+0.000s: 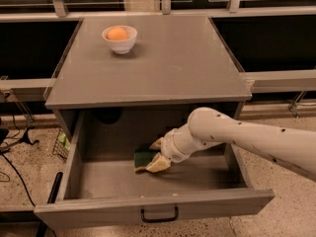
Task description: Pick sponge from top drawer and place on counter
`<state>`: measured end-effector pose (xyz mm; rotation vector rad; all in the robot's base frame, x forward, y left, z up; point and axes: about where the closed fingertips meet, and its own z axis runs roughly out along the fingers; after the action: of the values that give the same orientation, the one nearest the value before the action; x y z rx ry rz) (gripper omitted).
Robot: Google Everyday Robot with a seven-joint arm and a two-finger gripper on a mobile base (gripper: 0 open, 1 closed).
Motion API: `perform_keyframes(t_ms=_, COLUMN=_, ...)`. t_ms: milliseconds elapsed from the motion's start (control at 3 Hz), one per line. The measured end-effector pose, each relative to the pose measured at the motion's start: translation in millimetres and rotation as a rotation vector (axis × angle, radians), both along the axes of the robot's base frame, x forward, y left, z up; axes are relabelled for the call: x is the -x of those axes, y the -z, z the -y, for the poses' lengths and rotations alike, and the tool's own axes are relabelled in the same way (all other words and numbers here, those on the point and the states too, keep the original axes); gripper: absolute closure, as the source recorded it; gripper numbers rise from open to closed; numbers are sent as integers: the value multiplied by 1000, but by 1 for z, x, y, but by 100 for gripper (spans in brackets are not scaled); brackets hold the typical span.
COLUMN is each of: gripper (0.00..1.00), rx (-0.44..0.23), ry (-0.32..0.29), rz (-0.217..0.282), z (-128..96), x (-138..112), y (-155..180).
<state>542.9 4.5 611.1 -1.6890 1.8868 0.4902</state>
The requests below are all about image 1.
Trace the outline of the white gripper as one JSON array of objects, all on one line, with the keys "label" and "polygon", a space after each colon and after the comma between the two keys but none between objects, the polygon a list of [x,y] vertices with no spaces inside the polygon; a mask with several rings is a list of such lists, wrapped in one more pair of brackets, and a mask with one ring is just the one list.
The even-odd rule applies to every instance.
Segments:
[{"label": "white gripper", "polygon": [[187,160],[191,155],[192,135],[187,127],[174,128],[160,137],[150,146],[150,150],[160,150],[145,170],[150,173],[158,173],[168,169],[171,162],[180,163]]}]

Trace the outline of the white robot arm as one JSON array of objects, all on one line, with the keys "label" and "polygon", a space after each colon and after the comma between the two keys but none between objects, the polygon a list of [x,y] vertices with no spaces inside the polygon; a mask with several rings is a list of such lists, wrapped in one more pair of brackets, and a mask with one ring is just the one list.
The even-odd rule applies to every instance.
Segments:
[{"label": "white robot arm", "polygon": [[229,143],[316,181],[316,132],[250,123],[211,108],[192,111],[186,124],[167,132],[151,147],[158,153],[145,169],[157,173],[220,143]]}]

